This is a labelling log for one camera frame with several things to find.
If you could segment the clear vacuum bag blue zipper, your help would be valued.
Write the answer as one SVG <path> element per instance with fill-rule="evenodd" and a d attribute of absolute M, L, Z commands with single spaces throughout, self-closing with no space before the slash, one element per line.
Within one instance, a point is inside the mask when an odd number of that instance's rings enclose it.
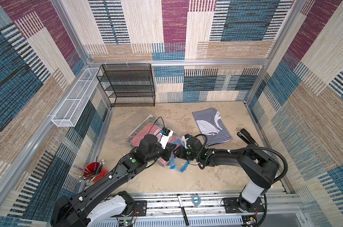
<path fill-rule="evenodd" d="M 185 142 L 170 129 L 167 129 L 168 135 L 164 135 L 163 126 L 164 122 L 161 118 L 149 115 L 127 137 L 126 142 L 133 147 L 141 145 L 142 148 L 146 148 L 150 160 L 160 166 L 183 173 L 187 170 L 189 163 L 178 158 L 177 154 L 185 148 Z"/>

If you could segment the navy white striped tank top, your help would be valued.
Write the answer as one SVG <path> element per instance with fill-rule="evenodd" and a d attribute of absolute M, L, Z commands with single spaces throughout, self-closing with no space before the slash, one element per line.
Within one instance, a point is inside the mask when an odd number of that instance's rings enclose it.
<path fill-rule="evenodd" d="M 226 143 L 233 140 L 230 132 L 222 122 L 220 112 L 209 108 L 192 113 L 201 134 L 207 137 L 207 146 Z"/>

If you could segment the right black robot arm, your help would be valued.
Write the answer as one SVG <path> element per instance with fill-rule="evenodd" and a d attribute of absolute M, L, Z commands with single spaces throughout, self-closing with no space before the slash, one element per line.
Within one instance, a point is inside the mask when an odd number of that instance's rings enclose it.
<path fill-rule="evenodd" d="M 279 152 L 257 146 L 251 136 L 243 139 L 245 148 L 220 149 L 207 148 L 207 142 L 202 143 L 197 136 L 189 137 L 174 153 L 180 159 L 196 161 L 201 170 L 208 166 L 241 167 L 250 181 L 240 193 L 237 207 L 242 212 L 250 212 L 257 200 L 286 175 L 288 163 Z"/>

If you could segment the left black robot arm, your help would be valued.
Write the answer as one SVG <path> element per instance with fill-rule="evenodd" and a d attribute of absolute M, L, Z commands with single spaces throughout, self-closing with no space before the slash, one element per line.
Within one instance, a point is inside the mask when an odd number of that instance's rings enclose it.
<path fill-rule="evenodd" d="M 50 224 L 53 227 L 94 227 L 112 216 L 129 214 L 134 199 L 126 191 L 105 198 L 147 168 L 150 161 L 170 158 L 176 145 L 161 144 L 152 134 L 146 135 L 138 147 L 124 155 L 101 180 L 82 192 L 67 198 L 60 197 L 54 206 Z"/>

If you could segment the red white striped tank top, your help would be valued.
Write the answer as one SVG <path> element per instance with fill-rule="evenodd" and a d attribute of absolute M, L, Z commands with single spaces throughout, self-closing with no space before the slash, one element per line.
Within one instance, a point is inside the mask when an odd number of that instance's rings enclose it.
<path fill-rule="evenodd" d="M 131 141 L 131 145 L 136 147 L 135 156 L 144 162 L 155 161 L 162 166 L 172 166 L 174 152 L 182 145 L 181 140 L 173 133 L 169 139 L 169 143 L 177 145 L 177 148 L 172 153 L 170 160 L 162 159 L 164 149 L 159 143 L 161 138 L 161 130 L 159 126 L 148 123 Z"/>

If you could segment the green folded garment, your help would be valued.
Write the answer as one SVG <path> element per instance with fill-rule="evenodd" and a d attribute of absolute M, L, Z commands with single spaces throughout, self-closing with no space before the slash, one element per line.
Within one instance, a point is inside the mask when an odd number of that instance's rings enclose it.
<path fill-rule="evenodd" d="M 148 124 L 153 123 L 155 121 L 155 117 L 149 115 L 142 123 L 140 123 L 136 129 L 127 137 L 126 142 L 131 144 L 132 139 Z"/>

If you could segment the blue tape roll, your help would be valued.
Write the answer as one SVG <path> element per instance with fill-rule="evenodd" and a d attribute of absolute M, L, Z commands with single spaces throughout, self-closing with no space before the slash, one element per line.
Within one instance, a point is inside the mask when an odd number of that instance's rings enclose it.
<path fill-rule="evenodd" d="M 193 195 L 191 201 L 194 206 L 199 206 L 201 204 L 201 197 L 197 194 Z"/>

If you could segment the black stapler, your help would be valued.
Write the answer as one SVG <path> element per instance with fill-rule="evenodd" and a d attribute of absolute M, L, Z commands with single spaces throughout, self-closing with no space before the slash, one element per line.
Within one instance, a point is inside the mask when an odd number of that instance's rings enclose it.
<path fill-rule="evenodd" d="M 247 144 L 253 144 L 257 147 L 259 146 L 255 139 L 250 135 L 250 133 L 245 128 L 241 129 L 237 133 L 237 136 Z"/>

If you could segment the black marker pen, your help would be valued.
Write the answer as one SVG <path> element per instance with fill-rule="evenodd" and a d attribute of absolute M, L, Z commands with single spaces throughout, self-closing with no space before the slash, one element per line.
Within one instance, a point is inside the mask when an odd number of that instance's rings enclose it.
<path fill-rule="evenodd" d="M 187 217 L 184 205 L 183 205 L 183 201 L 182 201 L 181 195 L 178 194 L 177 198 L 178 198 L 178 202 L 179 202 L 179 205 L 180 205 L 180 208 L 181 208 L 181 211 L 182 211 L 182 215 L 183 215 L 183 218 L 184 218 L 185 225 L 189 226 L 189 220 L 188 220 L 188 217 Z"/>

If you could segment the red pencil cup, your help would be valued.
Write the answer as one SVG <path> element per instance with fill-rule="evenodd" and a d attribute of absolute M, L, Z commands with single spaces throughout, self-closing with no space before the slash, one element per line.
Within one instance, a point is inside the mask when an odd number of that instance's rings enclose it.
<path fill-rule="evenodd" d="M 104 167 L 104 160 L 101 161 L 98 160 L 98 157 L 96 157 L 96 161 L 92 162 L 91 164 L 84 166 L 83 168 L 73 165 L 73 167 L 81 171 L 81 173 L 76 174 L 79 178 L 79 182 L 82 183 L 84 181 L 91 181 L 92 183 L 96 183 L 99 180 L 101 180 L 103 177 L 105 177 L 109 171 Z"/>

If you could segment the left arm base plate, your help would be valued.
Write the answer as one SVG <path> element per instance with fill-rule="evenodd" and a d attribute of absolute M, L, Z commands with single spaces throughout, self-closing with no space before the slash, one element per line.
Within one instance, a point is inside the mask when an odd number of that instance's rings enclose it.
<path fill-rule="evenodd" d="M 121 214 L 126 217 L 144 217 L 147 213 L 147 201 L 136 200 L 126 206 L 125 210 Z"/>

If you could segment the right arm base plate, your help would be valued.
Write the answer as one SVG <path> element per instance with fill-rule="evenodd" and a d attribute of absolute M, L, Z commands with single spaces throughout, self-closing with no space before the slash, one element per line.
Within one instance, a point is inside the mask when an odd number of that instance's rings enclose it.
<path fill-rule="evenodd" d="M 261 197 L 254 203 L 240 201 L 239 197 L 228 197 L 221 200 L 221 205 L 226 213 L 263 213 L 265 211 L 263 201 Z"/>

